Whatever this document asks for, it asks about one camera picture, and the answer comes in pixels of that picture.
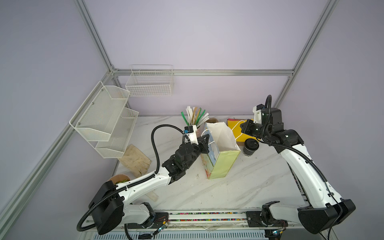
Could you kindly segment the painted paper gift bag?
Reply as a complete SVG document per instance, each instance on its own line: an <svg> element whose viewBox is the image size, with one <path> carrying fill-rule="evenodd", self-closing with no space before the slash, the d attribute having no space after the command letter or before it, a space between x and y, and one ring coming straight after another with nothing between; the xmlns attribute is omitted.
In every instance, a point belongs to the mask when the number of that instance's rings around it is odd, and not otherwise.
<svg viewBox="0 0 384 240"><path fill-rule="evenodd" d="M241 149L231 128L224 122L205 124L203 135L209 135L209 153L202 154L202 163L209 180L224 178Z"/></svg>

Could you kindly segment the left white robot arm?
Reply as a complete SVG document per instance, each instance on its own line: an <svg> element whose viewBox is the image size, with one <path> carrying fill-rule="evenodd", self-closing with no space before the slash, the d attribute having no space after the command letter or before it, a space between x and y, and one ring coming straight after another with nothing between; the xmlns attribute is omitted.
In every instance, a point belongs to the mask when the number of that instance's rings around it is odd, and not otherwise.
<svg viewBox="0 0 384 240"><path fill-rule="evenodd" d="M158 173L151 172L125 183L105 182L89 204L90 216L99 235L104 235L120 224L138 224L149 227L155 212L148 203L134 205L143 195L170 185L181 179L201 154L209 153L208 134L199 137L197 143L183 143L175 154L165 161Z"/></svg>

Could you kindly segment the paper coffee cup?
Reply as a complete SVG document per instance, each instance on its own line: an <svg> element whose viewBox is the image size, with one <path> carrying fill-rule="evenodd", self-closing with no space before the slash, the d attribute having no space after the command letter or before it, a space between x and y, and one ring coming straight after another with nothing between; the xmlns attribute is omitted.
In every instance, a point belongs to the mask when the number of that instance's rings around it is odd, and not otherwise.
<svg viewBox="0 0 384 240"><path fill-rule="evenodd" d="M259 149L259 141L255 139L246 139L244 142L243 153L245 156L252 156Z"/></svg>

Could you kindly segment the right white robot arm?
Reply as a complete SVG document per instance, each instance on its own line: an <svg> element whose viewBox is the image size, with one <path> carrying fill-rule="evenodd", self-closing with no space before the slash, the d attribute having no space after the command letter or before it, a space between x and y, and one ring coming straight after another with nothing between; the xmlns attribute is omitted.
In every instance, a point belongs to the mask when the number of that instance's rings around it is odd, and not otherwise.
<svg viewBox="0 0 384 240"><path fill-rule="evenodd" d="M241 132L273 147L283 157L307 200L303 206L288 206L279 201L264 204L263 224L270 226L277 221L287 221L319 234L342 223L356 210L355 204L331 186L312 160L300 135L284 128L281 110L258 105L253 112L254 118L241 124Z"/></svg>

